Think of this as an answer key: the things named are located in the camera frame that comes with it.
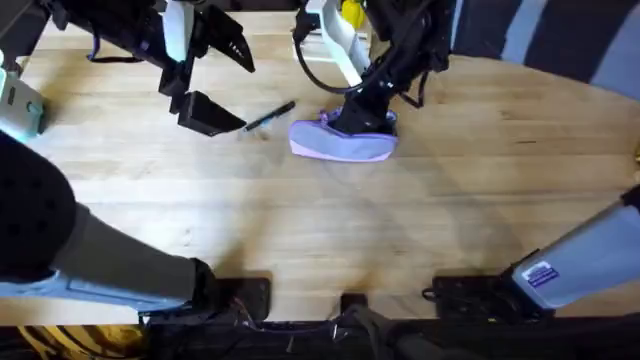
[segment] yellow part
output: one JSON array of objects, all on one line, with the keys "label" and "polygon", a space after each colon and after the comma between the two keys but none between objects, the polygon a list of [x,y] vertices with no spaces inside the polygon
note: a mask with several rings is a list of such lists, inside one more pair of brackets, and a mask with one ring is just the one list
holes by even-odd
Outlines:
[{"label": "yellow part", "polygon": [[[62,328],[68,332],[68,335],[62,331]],[[29,329],[30,331],[20,328],[20,333],[45,360],[56,353],[73,360],[109,357],[134,359],[126,358],[125,354],[132,352],[139,354],[143,347],[144,335],[136,325],[35,326]],[[30,332],[37,333],[40,340]],[[93,356],[83,347],[103,356]]]},{"label": "yellow part", "polygon": [[347,20],[354,29],[358,29],[364,22],[364,10],[356,0],[345,0],[345,2],[342,3],[342,17]]}]

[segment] wooden table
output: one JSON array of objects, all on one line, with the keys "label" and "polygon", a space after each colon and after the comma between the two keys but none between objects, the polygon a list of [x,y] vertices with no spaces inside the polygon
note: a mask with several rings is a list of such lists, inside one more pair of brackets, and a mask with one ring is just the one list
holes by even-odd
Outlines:
[{"label": "wooden table", "polygon": [[[432,317],[420,290],[438,272],[502,269],[613,202],[634,183],[640,104],[489,60],[453,57],[415,110],[395,99],[400,144],[378,164],[293,156],[287,127],[342,98],[292,60],[292,13],[235,15],[249,74],[219,53],[197,62],[192,89],[251,120],[298,107],[254,136],[207,138],[176,125],[148,64],[85,59],[88,34],[49,28],[24,80],[51,101],[52,127],[31,146],[106,222],[219,276],[267,274],[272,320],[320,320],[345,290],[389,317]],[[103,54],[116,52],[103,46]],[[342,79],[330,64],[314,70]],[[639,311],[640,286],[583,299],[562,315]],[[8,299],[1,324],[126,323],[133,310]]]}]

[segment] black pen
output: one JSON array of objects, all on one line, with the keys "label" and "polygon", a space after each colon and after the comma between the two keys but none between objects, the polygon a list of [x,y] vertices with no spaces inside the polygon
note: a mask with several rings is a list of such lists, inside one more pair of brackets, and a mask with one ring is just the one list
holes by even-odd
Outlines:
[{"label": "black pen", "polygon": [[269,121],[271,121],[272,119],[274,119],[274,118],[276,118],[278,116],[282,116],[282,115],[288,113],[294,107],[296,107],[296,102],[295,101],[289,101],[288,103],[280,106],[279,108],[273,110],[272,112],[268,113],[267,115],[261,117],[260,119],[250,123],[242,131],[249,132],[249,131],[257,128],[260,125],[264,125],[264,124],[268,123]]}]

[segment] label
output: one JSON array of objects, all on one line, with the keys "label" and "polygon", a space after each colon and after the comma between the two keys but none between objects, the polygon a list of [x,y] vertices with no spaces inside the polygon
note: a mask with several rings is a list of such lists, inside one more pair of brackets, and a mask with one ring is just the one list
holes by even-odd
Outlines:
[{"label": "label", "polygon": [[522,273],[522,277],[534,288],[540,287],[558,276],[560,274],[546,261],[540,261]]}]

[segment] wire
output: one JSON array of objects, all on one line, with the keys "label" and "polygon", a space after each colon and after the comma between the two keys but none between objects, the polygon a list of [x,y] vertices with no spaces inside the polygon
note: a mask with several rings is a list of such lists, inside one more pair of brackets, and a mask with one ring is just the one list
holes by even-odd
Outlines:
[{"label": "wire", "polygon": [[[426,0],[416,10],[415,14],[413,15],[413,17],[409,21],[409,26],[407,27],[407,30],[405,31],[405,33],[402,35],[399,43],[404,43],[405,40],[407,39],[407,37],[409,37],[409,33],[411,32],[411,28],[413,27],[415,22],[420,19],[422,13],[426,10],[427,6],[429,6],[429,4],[431,4],[432,1],[433,0]],[[300,66],[302,67],[302,70],[307,75],[309,80],[311,80],[311,82],[314,83],[317,87],[321,88],[322,90],[334,93],[334,94],[348,94],[350,92],[358,91],[358,90],[360,90],[362,88],[365,88],[365,87],[373,84],[375,81],[378,81],[378,79],[382,76],[383,72],[391,65],[391,61],[400,52],[400,46],[392,47],[391,50],[389,51],[389,54],[387,54],[385,56],[385,59],[383,60],[383,62],[380,65],[380,67],[375,69],[373,74],[369,75],[369,77],[365,78],[364,80],[362,80],[362,82],[360,82],[357,85],[341,88],[341,87],[329,86],[329,85],[325,84],[324,82],[320,81],[320,79],[318,79],[313,74],[311,69],[309,69],[309,66],[307,65],[307,62],[304,60],[304,55],[302,54],[302,49],[300,48],[300,43],[301,43],[301,41],[298,41],[298,40],[294,39],[294,48],[296,50],[296,56],[298,58],[298,61],[300,62]]]},{"label": "wire", "polygon": [[409,105],[415,107],[416,109],[420,109],[424,106],[424,86],[427,83],[427,78],[429,77],[429,70],[425,70],[420,77],[420,84],[418,85],[418,99],[412,99],[407,93],[398,94],[402,100],[404,100]]},{"label": "wire", "polygon": [[120,56],[106,56],[103,58],[96,58],[96,56],[98,56],[98,53],[100,52],[100,34],[98,32],[98,28],[95,26],[94,23],[91,23],[91,30],[93,31],[93,49],[91,49],[91,52],[89,53],[89,55],[87,55],[87,59],[89,59],[89,61],[91,61],[92,63],[97,63],[97,64],[110,64],[110,63],[127,63],[127,64],[133,64],[133,63],[139,63],[142,62],[142,59],[138,59],[135,56],[128,56],[128,57],[120,57]]},{"label": "wire", "polygon": [[256,322],[253,320],[253,317],[251,317],[251,314],[249,314],[249,311],[247,310],[247,307],[244,305],[244,303],[238,298],[234,298],[233,300],[240,307],[240,311],[244,313],[244,315],[247,318],[247,321],[243,323],[245,326],[247,326],[251,330],[262,332],[262,333],[268,333],[268,334],[301,335],[301,334],[316,333],[323,330],[330,330],[332,327],[336,326],[338,322],[340,322],[344,318],[344,316],[346,316],[347,314],[347,313],[340,314],[331,320],[325,321],[321,325],[318,325],[316,327],[309,328],[309,329],[296,329],[296,330],[278,329],[276,330],[276,329],[269,329],[262,326],[258,326]]}]

